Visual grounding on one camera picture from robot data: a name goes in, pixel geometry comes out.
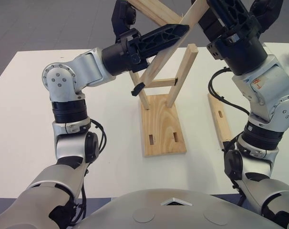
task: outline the wooden plank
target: wooden plank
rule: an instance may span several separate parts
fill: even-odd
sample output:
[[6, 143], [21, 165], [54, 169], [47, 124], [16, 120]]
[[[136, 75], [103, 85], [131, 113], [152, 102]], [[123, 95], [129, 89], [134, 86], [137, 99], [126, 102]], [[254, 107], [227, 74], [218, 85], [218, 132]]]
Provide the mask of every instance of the wooden plank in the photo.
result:
[[145, 85], [150, 85], [152, 80], [157, 76], [163, 66], [170, 59], [172, 54], [176, 49], [181, 45], [184, 39], [190, 34], [192, 28], [198, 21], [202, 18], [204, 13], [208, 10], [209, 6], [207, 5], [206, 0], [196, 0], [195, 3], [190, 7], [186, 15], [180, 21], [180, 24], [189, 25], [189, 31], [173, 46], [160, 51], [156, 57], [153, 59], [151, 64], [145, 70], [143, 75], [140, 77], [140, 82], [143, 82]]
[[188, 44], [185, 54], [183, 56], [182, 62], [178, 68], [176, 73], [176, 85], [172, 86], [167, 98], [167, 107], [172, 107], [174, 104], [175, 99], [178, 96], [179, 91], [181, 90], [185, 79], [193, 65], [194, 60], [196, 59], [198, 50], [195, 44]]
[[208, 100], [215, 123], [217, 138], [219, 140], [220, 147], [224, 149], [226, 143], [232, 140], [232, 134], [224, 112], [224, 104], [211, 94], [208, 94]]
[[167, 94], [148, 96], [150, 110], [141, 108], [144, 156], [186, 152], [175, 105], [167, 108]]
[[[132, 78], [132, 81], [133, 81], [134, 85], [137, 85], [138, 82], [139, 82], [139, 75], [138, 75], [138, 73], [134, 73], [134, 72], [132, 72], [132, 71], [129, 71], [129, 74], [130, 74], [130, 76], [131, 76], [131, 78]], [[140, 98], [141, 103], [142, 103], [143, 106], [144, 106], [144, 109], [146, 109], [146, 110], [150, 109], [150, 104], [149, 104], [148, 98], [147, 98], [144, 90], [142, 90], [142, 91], [139, 93], [139, 98]]]
[[152, 87], [169, 87], [175, 85], [176, 79], [162, 79], [162, 80], [153, 80], [149, 86], [145, 88], [152, 88]]
[[128, 2], [159, 26], [178, 24], [182, 19], [158, 0], [128, 0]]

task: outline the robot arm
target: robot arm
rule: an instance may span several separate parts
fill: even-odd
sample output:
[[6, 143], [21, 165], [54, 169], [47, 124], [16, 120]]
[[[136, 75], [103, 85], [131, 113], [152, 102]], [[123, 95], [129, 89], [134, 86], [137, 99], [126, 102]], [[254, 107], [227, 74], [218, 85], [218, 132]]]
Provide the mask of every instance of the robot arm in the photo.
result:
[[210, 9], [199, 22], [211, 41], [207, 48], [226, 61], [251, 107], [237, 149], [225, 151], [225, 173], [258, 214], [289, 228], [289, 186], [270, 179], [278, 143], [289, 128], [289, 76], [258, 41], [277, 19], [282, 1], [257, 0], [251, 13], [240, 0], [207, 2]]
[[69, 62], [52, 63], [42, 74], [50, 93], [57, 164], [44, 169], [0, 215], [0, 228], [64, 229], [76, 214], [76, 201], [88, 166], [99, 156], [98, 137], [89, 131], [82, 89], [107, 83], [125, 71], [148, 66], [147, 58], [177, 42], [188, 25], [168, 24], [144, 36], [130, 29], [135, 9], [124, 0], [115, 5], [112, 22], [115, 44], [92, 49]]

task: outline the light wood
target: light wood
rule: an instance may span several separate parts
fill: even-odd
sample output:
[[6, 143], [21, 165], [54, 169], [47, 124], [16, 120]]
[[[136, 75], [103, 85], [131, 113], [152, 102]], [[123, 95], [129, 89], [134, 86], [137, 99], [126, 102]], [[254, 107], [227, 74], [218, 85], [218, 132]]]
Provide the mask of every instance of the light wood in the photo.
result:
[[157, 76], [157, 74], [167, 63], [167, 61], [170, 59], [176, 49], [181, 45], [184, 39], [188, 36], [188, 34], [192, 31], [194, 25], [198, 23], [198, 21], [202, 18], [208, 8], [209, 6], [207, 5], [206, 0], [196, 0], [195, 3], [193, 3], [186, 15], [180, 21], [180, 24], [189, 25], [189, 31], [173, 46], [160, 51], [156, 55], [151, 64], [140, 77], [140, 82], [143, 82], [145, 85], [150, 85], [152, 80]]
[[[134, 85], [136, 86], [138, 83], [139, 83], [139, 75], [138, 73], [134, 73], [132, 71], [129, 71], [129, 74], [132, 78], [132, 81], [134, 83]], [[150, 104], [149, 104], [149, 101], [148, 101], [148, 98], [145, 94], [145, 91], [144, 90], [141, 90], [141, 92], [139, 93], [139, 98], [140, 98], [140, 101], [144, 107], [144, 109], [148, 110], [150, 109]]]
[[162, 79], [162, 80], [153, 80], [149, 86], [145, 88], [152, 88], [152, 87], [169, 87], [175, 85], [176, 79]]
[[150, 110], [141, 108], [144, 156], [186, 152], [175, 105], [166, 107], [167, 94], [148, 96]]
[[221, 148], [224, 149], [224, 143], [232, 140], [232, 134], [224, 112], [224, 104], [213, 97], [211, 94], [208, 94], [208, 100], [215, 123], [217, 138]]
[[128, 0], [128, 2], [159, 26], [178, 24], [182, 19], [158, 0]]
[[182, 62], [178, 68], [178, 71], [176, 73], [176, 85], [172, 86], [167, 98], [167, 107], [172, 107], [174, 104], [175, 99], [178, 96], [179, 91], [181, 90], [185, 79], [193, 65], [194, 60], [196, 59], [198, 50], [195, 44], [188, 44], [185, 54], [183, 56]]

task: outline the white table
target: white table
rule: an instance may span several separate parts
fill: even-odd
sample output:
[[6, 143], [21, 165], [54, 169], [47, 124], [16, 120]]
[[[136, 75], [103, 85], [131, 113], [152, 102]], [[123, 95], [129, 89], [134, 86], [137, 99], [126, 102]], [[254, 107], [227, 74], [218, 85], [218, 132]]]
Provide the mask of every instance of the white table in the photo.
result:
[[[281, 61], [286, 61], [284, 53], [288, 53], [289, 44], [268, 43], [267, 46]], [[184, 48], [176, 51], [158, 78], [175, 76], [184, 51]], [[41, 73], [46, 65], [69, 61], [83, 52], [18, 52], [0, 77], [0, 198], [16, 198], [45, 167], [56, 162], [52, 107]], [[208, 81], [223, 66], [225, 62], [215, 61], [206, 48], [199, 48], [176, 101], [187, 147], [185, 155], [142, 157], [140, 101], [131, 96], [133, 83], [127, 73], [113, 82], [84, 89], [88, 115], [104, 126], [108, 137], [105, 150], [90, 166], [85, 178], [87, 197], [117, 197], [146, 188], [235, 193], [223, 172], [223, 153], [207, 99]], [[249, 109], [231, 75], [217, 77], [216, 90]], [[147, 94], [168, 90], [148, 89]], [[233, 135], [241, 132], [247, 116], [228, 106], [226, 115]], [[289, 130], [279, 148], [272, 177], [289, 184]]]

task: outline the wooden stool leg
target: wooden stool leg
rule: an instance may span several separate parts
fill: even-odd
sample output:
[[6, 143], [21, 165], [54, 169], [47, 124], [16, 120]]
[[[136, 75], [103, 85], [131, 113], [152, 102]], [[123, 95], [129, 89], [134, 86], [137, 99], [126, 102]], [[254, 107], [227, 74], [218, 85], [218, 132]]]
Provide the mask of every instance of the wooden stool leg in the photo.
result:
[[197, 53], [198, 50], [195, 44], [189, 44], [187, 46], [184, 57], [176, 74], [177, 79], [176, 85], [171, 87], [167, 98], [166, 102], [167, 107], [170, 108], [173, 106], [173, 103], [177, 98], [177, 95], [185, 82], [185, 79], [190, 71], [190, 68], [192, 67], [192, 64], [196, 58]]

